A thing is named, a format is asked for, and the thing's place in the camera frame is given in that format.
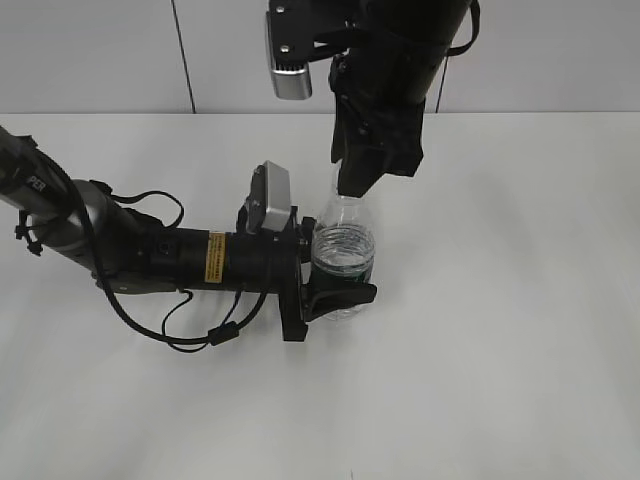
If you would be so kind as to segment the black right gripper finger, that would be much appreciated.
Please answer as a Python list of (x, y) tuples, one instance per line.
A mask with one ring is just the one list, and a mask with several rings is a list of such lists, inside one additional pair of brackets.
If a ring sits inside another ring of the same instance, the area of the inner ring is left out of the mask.
[(383, 176), (393, 173), (394, 140), (389, 132), (361, 133), (343, 127), (337, 133), (337, 146), (337, 190), (342, 196), (361, 198)]

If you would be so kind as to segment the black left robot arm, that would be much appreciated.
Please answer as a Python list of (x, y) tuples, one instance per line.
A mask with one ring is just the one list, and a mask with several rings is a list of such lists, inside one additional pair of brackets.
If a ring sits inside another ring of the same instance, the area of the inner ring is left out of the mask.
[(29, 136), (1, 135), (1, 198), (17, 209), (28, 250), (51, 249), (86, 268), (118, 315), (120, 295), (197, 291), (276, 295), (286, 341), (305, 339), (311, 321), (371, 303), (366, 281), (305, 278), (315, 222), (299, 217), (286, 169), (265, 162), (232, 232), (184, 228), (135, 209), (95, 180), (73, 180)]

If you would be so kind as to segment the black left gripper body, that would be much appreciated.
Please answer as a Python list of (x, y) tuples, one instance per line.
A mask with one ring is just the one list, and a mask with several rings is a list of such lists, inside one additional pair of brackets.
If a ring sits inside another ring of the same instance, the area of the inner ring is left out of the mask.
[(308, 325), (304, 319), (302, 269), (305, 240), (293, 206), (285, 227), (280, 232), (262, 229), (249, 232), (249, 213), (243, 207), (238, 212), (233, 235), (232, 269), (240, 277), (240, 288), (257, 291), (259, 297), (249, 313), (238, 323), (247, 327), (261, 311), (266, 297), (275, 294), (282, 338), (286, 342), (306, 339)]

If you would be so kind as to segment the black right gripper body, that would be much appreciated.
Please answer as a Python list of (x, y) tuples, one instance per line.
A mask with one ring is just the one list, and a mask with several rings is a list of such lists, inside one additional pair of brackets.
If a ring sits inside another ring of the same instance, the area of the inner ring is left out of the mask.
[(424, 158), (426, 93), (447, 50), (437, 41), (377, 33), (335, 56), (329, 74), (336, 100), (331, 160), (339, 162), (337, 133), (343, 127), (382, 130), (394, 140), (391, 175), (413, 176)]

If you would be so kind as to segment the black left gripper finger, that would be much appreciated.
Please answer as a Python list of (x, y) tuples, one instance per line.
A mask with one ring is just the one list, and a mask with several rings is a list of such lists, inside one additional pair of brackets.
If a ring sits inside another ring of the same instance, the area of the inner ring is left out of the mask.
[(340, 288), (331, 289), (308, 286), (304, 298), (303, 319), (310, 323), (338, 310), (350, 310), (370, 304), (375, 300), (377, 291), (377, 286), (369, 283), (347, 282)]
[(300, 233), (306, 245), (311, 245), (314, 238), (316, 219), (305, 216), (300, 223)]

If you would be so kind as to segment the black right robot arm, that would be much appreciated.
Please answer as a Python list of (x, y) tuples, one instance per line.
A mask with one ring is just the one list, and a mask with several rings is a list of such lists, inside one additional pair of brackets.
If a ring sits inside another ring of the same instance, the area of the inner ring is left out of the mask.
[(335, 56), (329, 74), (339, 194), (362, 197), (385, 175), (415, 175), (423, 159), (426, 95), (444, 59), (469, 50), (452, 44), (466, 16), (476, 38), (476, 1), (360, 3), (360, 40)]

